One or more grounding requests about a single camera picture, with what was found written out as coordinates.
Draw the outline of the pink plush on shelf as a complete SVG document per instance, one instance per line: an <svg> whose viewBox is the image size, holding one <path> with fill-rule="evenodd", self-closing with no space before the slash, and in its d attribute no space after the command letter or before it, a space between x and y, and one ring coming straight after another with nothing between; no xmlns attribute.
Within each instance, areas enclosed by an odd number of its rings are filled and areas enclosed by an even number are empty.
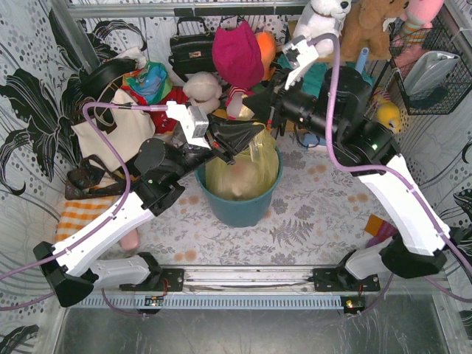
<svg viewBox="0 0 472 354"><path fill-rule="evenodd" d="M433 27L436 18L444 4L443 0L412 0L400 16L403 22L400 32L394 37L396 46L421 44Z"/></svg>

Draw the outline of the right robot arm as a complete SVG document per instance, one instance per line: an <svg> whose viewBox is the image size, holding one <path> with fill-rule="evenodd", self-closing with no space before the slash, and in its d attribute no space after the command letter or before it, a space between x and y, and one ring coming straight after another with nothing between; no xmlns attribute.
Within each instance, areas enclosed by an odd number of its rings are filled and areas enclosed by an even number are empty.
<svg viewBox="0 0 472 354"><path fill-rule="evenodd" d="M381 202L397 228L395 235L348 253L318 282L351 290L360 281L389 271L404 279L437 274L445 265L443 249L451 230L428 205L415 184L393 133L365 118L369 84L353 68L329 69L319 96L288 85L290 71L275 74L261 92L243 104L277 128L290 121L321 136L338 169L359 178Z"/></svg>

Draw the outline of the yellow duck plush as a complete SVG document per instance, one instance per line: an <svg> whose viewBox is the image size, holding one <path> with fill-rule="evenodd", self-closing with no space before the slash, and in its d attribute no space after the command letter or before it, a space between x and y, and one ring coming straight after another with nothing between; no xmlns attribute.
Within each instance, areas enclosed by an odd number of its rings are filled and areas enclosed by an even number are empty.
<svg viewBox="0 0 472 354"><path fill-rule="evenodd" d="M373 102L375 117L393 133L398 133L401 128L400 109L390 100L389 95L377 91L374 93Z"/></svg>

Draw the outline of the yellow plastic trash bag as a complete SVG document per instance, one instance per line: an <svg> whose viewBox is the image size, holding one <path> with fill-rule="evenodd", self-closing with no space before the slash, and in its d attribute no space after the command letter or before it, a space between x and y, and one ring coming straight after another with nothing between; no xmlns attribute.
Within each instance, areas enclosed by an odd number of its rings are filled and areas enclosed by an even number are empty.
<svg viewBox="0 0 472 354"><path fill-rule="evenodd" d="M265 128L235 156L234 164L219 158L206 164L206 188L227 201L247 201L262 195L277 179L275 147L275 138Z"/></svg>

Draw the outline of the purple orange knitted sock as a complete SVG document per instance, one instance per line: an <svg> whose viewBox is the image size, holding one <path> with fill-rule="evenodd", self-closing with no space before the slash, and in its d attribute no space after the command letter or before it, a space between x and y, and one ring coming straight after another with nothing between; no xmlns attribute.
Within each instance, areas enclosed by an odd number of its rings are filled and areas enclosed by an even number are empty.
<svg viewBox="0 0 472 354"><path fill-rule="evenodd" d="M367 248L382 243L398 233L395 226L376 215L370 215L364 231L371 235L366 243Z"/></svg>

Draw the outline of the cream canvas tote bag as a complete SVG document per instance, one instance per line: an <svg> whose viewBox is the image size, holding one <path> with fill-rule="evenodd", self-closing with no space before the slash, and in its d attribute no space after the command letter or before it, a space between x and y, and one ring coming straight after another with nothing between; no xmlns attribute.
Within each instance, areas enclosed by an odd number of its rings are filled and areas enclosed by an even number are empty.
<svg viewBox="0 0 472 354"><path fill-rule="evenodd" d="M93 118L103 135L113 145L124 162L128 162L138 152L141 144L153 137L155 125L150 115L144 111L126 109L94 110L100 115L99 119ZM97 156L104 165L114 171L121 168L116 156L98 136L97 132L87 121L72 127L76 133L82 156Z"/></svg>

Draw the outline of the orange checkered cloth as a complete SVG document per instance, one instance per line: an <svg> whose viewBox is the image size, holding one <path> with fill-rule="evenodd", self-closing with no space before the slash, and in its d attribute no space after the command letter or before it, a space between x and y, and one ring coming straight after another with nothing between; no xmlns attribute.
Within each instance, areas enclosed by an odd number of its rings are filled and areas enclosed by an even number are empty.
<svg viewBox="0 0 472 354"><path fill-rule="evenodd" d="M118 197L66 201L56 229L55 242L65 240L101 216Z"/></svg>

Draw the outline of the pink white plush doll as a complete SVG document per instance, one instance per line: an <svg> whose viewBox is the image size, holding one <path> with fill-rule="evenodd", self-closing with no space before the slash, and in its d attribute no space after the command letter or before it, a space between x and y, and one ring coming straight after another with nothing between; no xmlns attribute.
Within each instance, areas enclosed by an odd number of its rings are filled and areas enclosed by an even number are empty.
<svg viewBox="0 0 472 354"><path fill-rule="evenodd" d="M248 121L254 112L243 104L243 99L253 95L253 91L231 86L227 92L226 114L228 119Z"/></svg>

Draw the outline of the silver pouch in basket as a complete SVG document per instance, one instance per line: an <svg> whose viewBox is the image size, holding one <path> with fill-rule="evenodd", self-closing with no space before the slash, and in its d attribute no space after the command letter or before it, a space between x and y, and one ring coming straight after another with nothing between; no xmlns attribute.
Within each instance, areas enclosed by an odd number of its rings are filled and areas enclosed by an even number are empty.
<svg viewBox="0 0 472 354"><path fill-rule="evenodd" d="M459 62L460 56L444 51L428 51L412 67L403 87L412 96L438 87Z"/></svg>

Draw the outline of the brown patterned bag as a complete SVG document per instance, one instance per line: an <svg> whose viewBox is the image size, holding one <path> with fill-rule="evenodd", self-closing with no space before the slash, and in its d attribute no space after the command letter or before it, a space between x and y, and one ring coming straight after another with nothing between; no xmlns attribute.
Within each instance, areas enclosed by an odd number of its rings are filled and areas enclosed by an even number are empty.
<svg viewBox="0 0 472 354"><path fill-rule="evenodd" d="M66 177L68 201L118 196L125 191L125 179L111 172L97 155L83 158Z"/></svg>

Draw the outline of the orange plush toy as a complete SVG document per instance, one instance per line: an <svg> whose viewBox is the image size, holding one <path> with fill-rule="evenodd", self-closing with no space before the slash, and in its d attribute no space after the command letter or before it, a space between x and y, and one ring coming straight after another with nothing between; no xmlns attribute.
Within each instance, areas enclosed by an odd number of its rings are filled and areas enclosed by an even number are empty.
<svg viewBox="0 0 472 354"><path fill-rule="evenodd" d="M258 32L255 34L261 53L261 61L264 68L262 81L271 79L275 68L271 66L277 52L274 35L271 32Z"/></svg>

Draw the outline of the magenta hanging cloth bag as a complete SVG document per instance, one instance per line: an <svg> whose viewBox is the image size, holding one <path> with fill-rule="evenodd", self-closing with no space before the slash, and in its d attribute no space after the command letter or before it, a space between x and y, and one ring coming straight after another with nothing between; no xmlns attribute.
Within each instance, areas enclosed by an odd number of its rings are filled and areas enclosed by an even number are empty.
<svg viewBox="0 0 472 354"><path fill-rule="evenodd" d="M221 78L232 86L250 89L263 79L260 47L246 20L234 29L217 28L212 60Z"/></svg>

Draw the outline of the red cloth in basket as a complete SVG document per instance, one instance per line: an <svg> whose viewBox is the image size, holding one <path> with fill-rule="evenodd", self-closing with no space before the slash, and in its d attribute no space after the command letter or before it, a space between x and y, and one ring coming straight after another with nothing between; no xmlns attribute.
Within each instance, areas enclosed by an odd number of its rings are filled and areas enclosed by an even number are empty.
<svg viewBox="0 0 472 354"><path fill-rule="evenodd" d="M136 92L129 90L128 93L137 101L139 105L151 105L151 102L148 102L144 97L138 95ZM170 90L170 93L163 98L159 105L164 105L168 101L175 101L178 104L185 104L188 101L188 96L184 93L182 87L173 87ZM166 112L163 111L154 111L149 112L150 118L153 121L153 124L156 128L157 134L166 134L173 132L177 121L171 119L167 116Z"/></svg>

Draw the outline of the brown teddy bear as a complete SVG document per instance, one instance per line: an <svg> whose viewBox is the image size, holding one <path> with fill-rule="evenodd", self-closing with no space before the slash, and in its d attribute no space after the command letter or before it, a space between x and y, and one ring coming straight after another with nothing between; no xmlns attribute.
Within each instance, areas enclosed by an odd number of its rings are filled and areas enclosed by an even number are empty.
<svg viewBox="0 0 472 354"><path fill-rule="evenodd" d="M356 2L344 21L341 33L341 56L355 61L363 47L374 59L389 58L387 28L408 7L406 0L363 0Z"/></svg>

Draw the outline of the white fluffy sheep plush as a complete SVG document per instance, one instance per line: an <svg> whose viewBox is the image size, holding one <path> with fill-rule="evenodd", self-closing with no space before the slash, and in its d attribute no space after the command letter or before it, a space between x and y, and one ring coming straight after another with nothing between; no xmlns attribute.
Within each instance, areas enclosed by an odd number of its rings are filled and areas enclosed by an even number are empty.
<svg viewBox="0 0 472 354"><path fill-rule="evenodd" d="M184 84L183 92L192 105L199 106L210 114L219 109L223 89L214 74L199 72Z"/></svg>

